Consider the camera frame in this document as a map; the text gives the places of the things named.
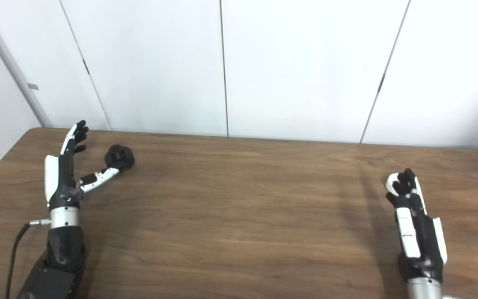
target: black cable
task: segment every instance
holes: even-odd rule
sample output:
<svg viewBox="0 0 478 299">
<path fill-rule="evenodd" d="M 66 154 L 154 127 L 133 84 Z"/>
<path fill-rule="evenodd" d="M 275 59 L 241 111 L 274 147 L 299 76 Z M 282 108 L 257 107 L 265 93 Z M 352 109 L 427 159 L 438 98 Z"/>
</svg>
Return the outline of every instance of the black cable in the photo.
<svg viewBox="0 0 478 299">
<path fill-rule="evenodd" d="M 21 228 L 20 232 L 17 233 L 16 240 L 14 241 L 14 246 L 12 246 L 12 253 L 10 255 L 10 265 L 8 266 L 8 277 L 7 277 L 7 286 L 5 290 L 5 299 L 10 298 L 10 284 L 12 281 L 12 273 L 14 272 L 14 262 L 16 261 L 16 250 L 17 245 L 20 242 L 25 232 L 31 227 L 30 223 L 25 223 Z"/>
</svg>

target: wooden table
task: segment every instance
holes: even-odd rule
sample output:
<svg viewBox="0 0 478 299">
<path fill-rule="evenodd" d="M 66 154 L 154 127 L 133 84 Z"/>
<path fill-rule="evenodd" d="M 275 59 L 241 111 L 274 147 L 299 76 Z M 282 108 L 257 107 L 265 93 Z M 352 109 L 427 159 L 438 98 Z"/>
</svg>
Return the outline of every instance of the wooden table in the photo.
<svg viewBox="0 0 478 299">
<path fill-rule="evenodd" d="M 44 157 L 65 134 L 28 131 L 0 162 L 0 298 L 17 231 L 48 216 Z M 444 225 L 444 292 L 478 299 L 478 151 L 91 131 L 76 177 L 114 143 L 136 165 L 82 203 L 81 298 L 406 298 L 383 182 L 411 167 Z M 21 241 L 13 296 L 46 236 Z"/>
</svg>

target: black round object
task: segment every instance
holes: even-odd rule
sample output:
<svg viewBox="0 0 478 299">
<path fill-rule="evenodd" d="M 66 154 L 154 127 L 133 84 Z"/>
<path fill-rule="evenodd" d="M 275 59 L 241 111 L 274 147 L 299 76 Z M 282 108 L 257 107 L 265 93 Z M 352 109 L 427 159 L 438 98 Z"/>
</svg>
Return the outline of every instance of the black round object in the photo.
<svg viewBox="0 0 478 299">
<path fill-rule="evenodd" d="M 119 172 L 126 172 L 134 166 L 135 159 L 129 147 L 114 144 L 108 149 L 105 155 L 105 162 L 108 167 L 115 165 Z"/>
</svg>

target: metal cylinder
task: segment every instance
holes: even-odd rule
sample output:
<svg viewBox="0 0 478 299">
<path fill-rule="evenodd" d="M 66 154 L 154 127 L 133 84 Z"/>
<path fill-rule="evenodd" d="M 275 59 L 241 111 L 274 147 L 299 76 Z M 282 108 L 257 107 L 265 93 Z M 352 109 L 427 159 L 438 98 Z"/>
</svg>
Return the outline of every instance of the metal cylinder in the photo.
<svg viewBox="0 0 478 299">
<path fill-rule="evenodd" d="M 78 208 L 74 206 L 61 206 L 51 210 L 51 228 L 62 226 L 78 226 Z"/>
<path fill-rule="evenodd" d="M 432 278 L 412 278 L 407 282 L 410 299 L 442 299 L 442 284 Z"/>
</svg>

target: prosthetic hand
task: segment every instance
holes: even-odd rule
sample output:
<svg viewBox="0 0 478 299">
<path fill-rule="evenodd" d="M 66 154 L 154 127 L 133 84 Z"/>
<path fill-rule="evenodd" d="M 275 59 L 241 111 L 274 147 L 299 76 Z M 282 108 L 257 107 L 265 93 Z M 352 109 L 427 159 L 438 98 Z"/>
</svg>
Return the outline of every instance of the prosthetic hand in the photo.
<svg viewBox="0 0 478 299">
<path fill-rule="evenodd" d="M 442 299 L 447 251 L 440 218 L 427 216 L 418 178 L 409 168 L 391 174 L 386 185 L 387 199 L 396 210 L 402 245 L 398 267 L 407 283 L 409 298 Z"/>
<path fill-rule="evenodd" d="M 73 299 L 85 268 L 83 232 L 78 226 L 79 202 L 91 191 L 134 165 L 132 151 L 113 145 L 105 155 L 106 168 L 77 181 L 73 178 L 73 155 L 84 151 L 77 145 L 87 137 L 88 127 L 80 121 L 64 140 L 58 157 L 45 158 L 45 196 L 51 219 L 30 225 L 51 224 L 47 249 L 32 268 L 18 299 Z"/>
</svg>

